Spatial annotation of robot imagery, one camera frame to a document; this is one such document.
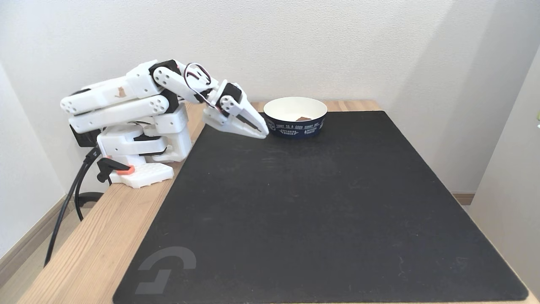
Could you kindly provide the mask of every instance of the white wall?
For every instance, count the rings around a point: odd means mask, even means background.
[[[64,189],[87,149],[59,100],[176,58],[239,82],[251,101],[374,98],[450,190],[472,191],[540,43],[539,10],[504,0],[3,1],[0,59]]]
[[[540,295],[540,49],[485,171],[469,214]]]
[[[0,64],[0,257],[64,195]]]

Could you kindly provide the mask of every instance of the wire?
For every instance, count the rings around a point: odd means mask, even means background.
[[[206,102],[207,105],[209,105],[210,107],[214,108],[214,109],[218,109],[217,107],[215,107],[214,105],[212,105],[207,99],[206,97],[204,97],[201,93],[195,91],[191,86],[190,84],[187,82],[187,75],[191,75],[193,74],[192,72],[188,72],[187,69],[190,67],[190,65],[196,65],[205,75],[206,77],[208,78],[208,82],[206,83],[207,85],[212,83],[212,78],[210,77],[210,74],[205,70],[205,68],[203,68],[202,65],[196,63],[196,62],[191,62],[191,63],[188,63],[186,65],[186,67],[184,68],[184,81],[186,82],[186,85],[188,88],[190,88],[192,91],[194,91],[197,95],[199,95],[202,100],[204,100]]]
[[[88,172],[88,169],[90,169],[91,165],[92,164],[88,164],[84,168],[83,175],[81,176],[81,178],[79,179],[77,183],[77,186],[75,187],[75,195],[73,197],[73,200],[75,201],[75,211],[77,212],[77,216],[79,217],[80,221],[83,221],[84,217],[83,217],[83,213],[80,211],[79,192],[80,192],[80,187],[83,184],[84,176],[86,176],[86,173]]]
[[[62,218],[64,217],[64,213],[66,211],[66,207],[68,206],[71,195],[73,194],[73,191],[75,191],[75,187],[77,186],[79,179],[81,178],[81,176],[83,176],[83,172],[86,166],[87,166],[86,162],[83,162],[83,165],[80,166],[79,172],[77,173],[77,176],[75,177],[75,180],[73,181],[73,184],[71,184],[71,188],[69,189],[69,192],[66,195],[66,199],[62,203],[62,207],[60,208],[60,213],[58,214],[58,219],[56,220],[55,228],[52,231],[51,241],[49,242],[47,255],[45,256],[45,264],[43,264],[43,267],[47,266],[47,264],[51,260],[52,250],[55,247],[56,236],[58,235],[58,230],[60,229],[60,223],[62,222]]]
[[[140,124],[147,124],[147,125],[148,125],[148,124],[151,124],[151,123],[145,122],[145,121],[130,121],[130,122],[128,122],[128,123],[134,123],[134,124],[137,124],[137,125],[140,125]]]
[[[69,200],[71,199],[71,195],[73,195],[73,192],[75,191],[75,188],[79,184],[79,182],[82,182],[82,179],[86,172],[88,171],[88,168],[90,165],[101,155],[101,151],[99,150],[99,147],[94,147],[88,154],[86,154],[86,158],[83,161],[83,165],[80,166],[79,172],[75,176],[75,180],[73,181],[73,184],[71,184],[71,187],[66,195],[66,198],[64,202],[62,203],[62,206],[60,207],[60,213],[58,214],[58,218],[56,219],[55,228],[52,231],[51,240],[49,241],[49,247],[47,249],[47,254],[45,256],[45,263],[43,264],[43,267],[47,266],[49,261],[51,260],[52,256],[52,250],[55,247],[55,241],[56,236],[58,235],[58,231],[60,230],[60,224],[62,222],[62,219],[64,218],[64,213],[66,211],[66,208],[68,207]]]

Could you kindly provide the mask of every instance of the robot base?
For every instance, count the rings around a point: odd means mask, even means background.
[[[115,171],[109,175],[111,182],[124,183],[132,188],[139,189],[153,183],[172,179],[172,167],[162,163],[143,163],[135,165],[135,171],[130,175],[118,175]]]

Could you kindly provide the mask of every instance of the black cable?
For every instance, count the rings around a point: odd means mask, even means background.
[[[84,176],[87,167],[89,167],[98,158],[99,155],[101,155],[101,151],[98,147],[92,148],[92,150],[90,150],[90,152],[86,154],[83,165],[80,166],[79,172],[77,173],[77,176],[75,176],[75,180],[73,181],[73,184],[71,184],[69,192],[66,195],[66,199],[64,200],[64,202],[62,203],[62,207],[60,208],[60,213],[58,214],[58,218],[56,219],[55,228],[52,231],[51,240],[49,242],[49,247],[47,249],[47,255],[45,256],[45,263],[43,267],[45,267],[51,260],[52,250],[55,247],[56,236],[58,235],[58,230],[60,230],[60,224],[62,222],[62,218],[64,217],[66,208],[68,207],[71,195],[73,195],[73,192],[75,191],[75,188],[79,181],[82,180],[82,177]]]
[[[66,207],[68,206],[71,195],[73,194],[73,191],[75,190],[75,187],[77,186],[77,183],[80,177],[82,176],[85,167],[86,167],[86,163],[83,163],[83,165],[80,166],[79,172],[77,173],[77,176],[75,177],[75,180],[73,181],[73,184],[71,185],[71,188],[69,189],[69,192],[67,193],[66,199],[62,203],[62,207],[60,208],[60,214],[58,214],[58,219],[56,220],[55,228],[52,231],[51,241],[49,242],[49,248],[47,249],[47,255],[45,256],[45,264],[43,264],[43,267],[47,266],[47,264],[51,260],[52,250],[55,246],[56,235],[58,234],[58,230],[60,229],[60,223],[62,222],[62,218],[64,217],[64,213],[66,211]]]
[[[75,211],[77,212],[77,216],[79,217],[80,221],[84,219],[83,213],[80,211],[80,201],[79,201],[80,187],[83,184],[84,177],[86,176],[88,169],[90,169],[90,166],[92,166],[92,163],[86,165],[83,171],[83,176],[81,176],[79,182],[77,183],[77,186],[75,187],[75,195],[73,197],[73,200],[75,201]]]

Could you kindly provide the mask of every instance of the paper bowl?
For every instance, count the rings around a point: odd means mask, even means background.
[[[268,102],[263,111],[271,134],[297,139],[317,135],[328,108],[315,99],[284,97]]]

